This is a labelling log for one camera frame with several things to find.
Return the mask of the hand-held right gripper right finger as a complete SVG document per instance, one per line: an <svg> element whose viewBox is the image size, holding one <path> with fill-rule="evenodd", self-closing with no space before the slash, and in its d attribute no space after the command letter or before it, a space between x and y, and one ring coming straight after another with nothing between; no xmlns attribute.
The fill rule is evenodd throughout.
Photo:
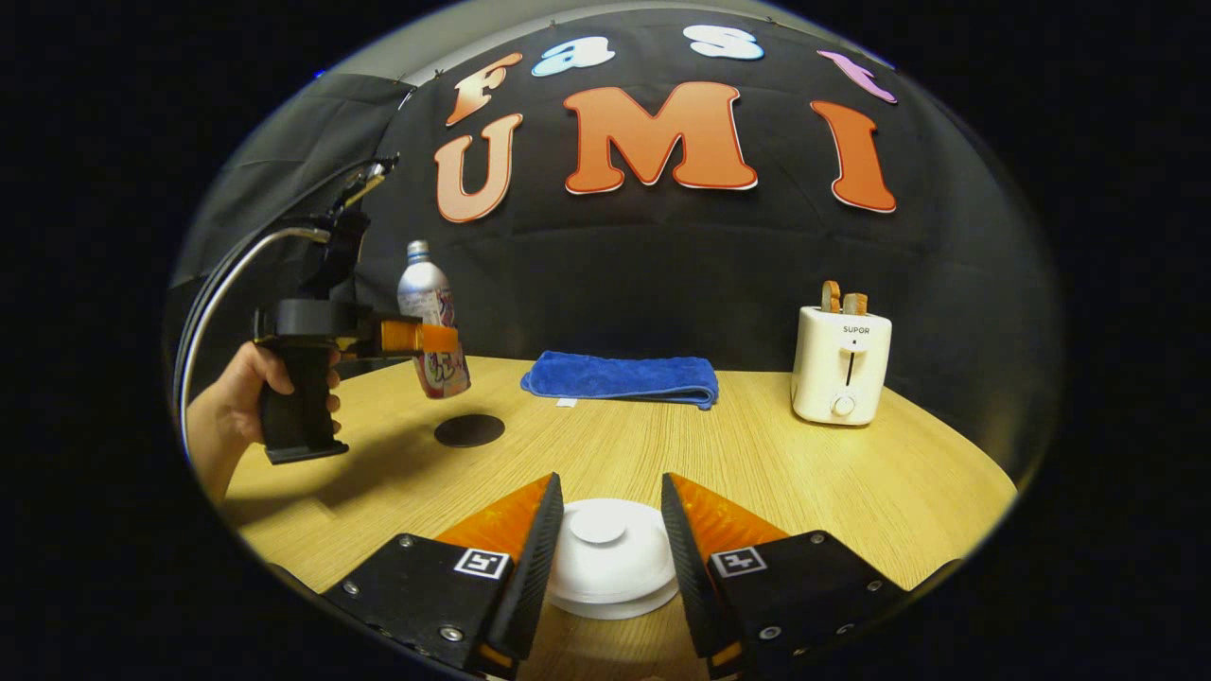
<svg viewBox="0 0 1211 681"><path fill-rule="evenodd" d="M791 534L675 473L660 511L693 649L712 680L800 680L943 578L900 586L831 532Z"/></svg>

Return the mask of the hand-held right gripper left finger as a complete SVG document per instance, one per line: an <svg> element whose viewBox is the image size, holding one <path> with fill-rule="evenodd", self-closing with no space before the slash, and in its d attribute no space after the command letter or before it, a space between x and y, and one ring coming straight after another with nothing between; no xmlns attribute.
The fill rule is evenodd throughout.
<svg viewBox="0 0 1211 681"><path fill-rule="evenodd" d="M437 537L390 538L322 602L412 654L513 680L534 643L563 514L551 473Z"/></svg>

